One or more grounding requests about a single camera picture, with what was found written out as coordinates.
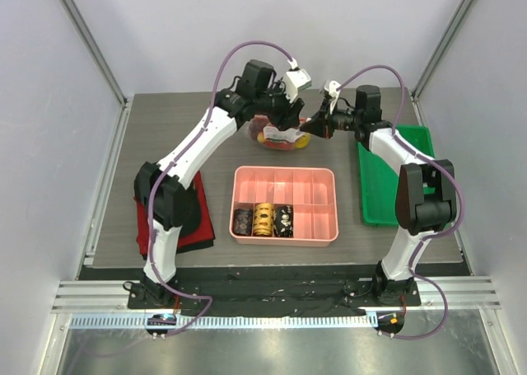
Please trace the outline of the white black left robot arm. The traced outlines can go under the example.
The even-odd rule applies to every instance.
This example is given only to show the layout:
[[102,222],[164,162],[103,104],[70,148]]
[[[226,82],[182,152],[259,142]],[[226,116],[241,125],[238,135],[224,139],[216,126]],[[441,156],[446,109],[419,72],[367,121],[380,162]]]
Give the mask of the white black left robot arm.
[[154,306],[168,307],[175,298],[175,287],[168,282],[176,274],[181,230],[194,211],[190,186],[195,175],[257,114],[267,116],[280,130],[297,127],[304,105],[300,93],[310,84],[309,73],[296,61],[277,78],[272,65],[251,59],[229,87],[213,92],[202,119],[172,152],[158,162],[141,166],[134,189],[147,215],[148,252],[143,271],[152,281],[146,295]]

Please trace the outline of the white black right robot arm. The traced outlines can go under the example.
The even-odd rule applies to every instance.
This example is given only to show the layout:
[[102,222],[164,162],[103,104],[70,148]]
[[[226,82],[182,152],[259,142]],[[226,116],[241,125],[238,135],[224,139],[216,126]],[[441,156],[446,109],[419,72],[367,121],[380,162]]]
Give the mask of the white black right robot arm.
[[352,132],[399,178],[394,205],[399,228],[388,254],[376,266],[371,285],[373,298],[389,305],[414,281],[415,265],[429,241],[457,216],[451,182],[454,168],[450,161],[437,161],[416,149],[383,119],[378,87],[358,87],[355,104],[345,110],[337,107],[337,82],[326,82],[322,93],[319,110],[301,125],[301,131],[321,138],[332,138],[336,131]]

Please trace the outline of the clear zip bag orange seal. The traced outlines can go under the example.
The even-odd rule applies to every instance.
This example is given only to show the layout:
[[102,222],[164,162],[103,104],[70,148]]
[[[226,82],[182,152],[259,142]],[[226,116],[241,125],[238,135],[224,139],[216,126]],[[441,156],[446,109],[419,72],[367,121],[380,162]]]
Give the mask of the clear zip bag orange seal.
[[298,128],[278,130],[264,115],[256,115],[248,124],[247,132],[251,140],[259,145],[278,151],[293,151],[294,142],[302,134]]

